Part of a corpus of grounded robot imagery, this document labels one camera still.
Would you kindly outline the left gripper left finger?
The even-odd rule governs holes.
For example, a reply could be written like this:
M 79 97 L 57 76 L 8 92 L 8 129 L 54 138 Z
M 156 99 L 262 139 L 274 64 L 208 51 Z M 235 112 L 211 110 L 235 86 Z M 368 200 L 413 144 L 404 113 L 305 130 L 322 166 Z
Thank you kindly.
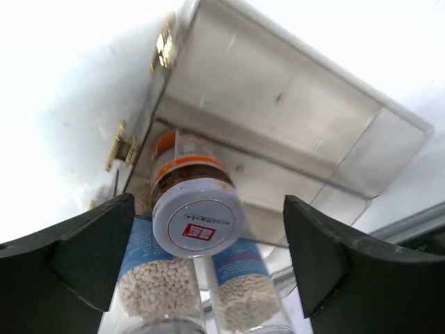
M 1 244 L 2 333 L 97 333 L 135 216 L 123 193 Z

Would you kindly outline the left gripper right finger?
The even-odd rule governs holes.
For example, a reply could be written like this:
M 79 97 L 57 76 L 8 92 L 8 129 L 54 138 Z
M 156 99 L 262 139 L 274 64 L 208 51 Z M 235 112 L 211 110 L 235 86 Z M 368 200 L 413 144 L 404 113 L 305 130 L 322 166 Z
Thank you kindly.
M 303 315 L 314 333 L 443 333 L 444 257 L 376 239 L 284 199 Z

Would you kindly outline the brown spice jar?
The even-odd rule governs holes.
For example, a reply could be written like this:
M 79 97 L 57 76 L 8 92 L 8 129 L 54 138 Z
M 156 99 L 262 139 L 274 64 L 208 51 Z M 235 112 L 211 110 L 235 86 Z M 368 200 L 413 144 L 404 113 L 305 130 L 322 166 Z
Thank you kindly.
M 194 134 L 171 129 L 156 140 L 149 194 L 154 237 L 172 255 L 215 255 L 245 227 L 243 203 L 220 150 Z

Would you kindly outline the blue label bottle silver cap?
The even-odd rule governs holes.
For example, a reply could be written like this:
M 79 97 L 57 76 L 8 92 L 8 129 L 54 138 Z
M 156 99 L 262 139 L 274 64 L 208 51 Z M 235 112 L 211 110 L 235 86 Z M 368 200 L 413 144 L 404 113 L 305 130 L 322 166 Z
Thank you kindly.
M 158 244 L 149 216 L 135 216 L 115 290 L 116 333 L 205 333 L 191 258 Z

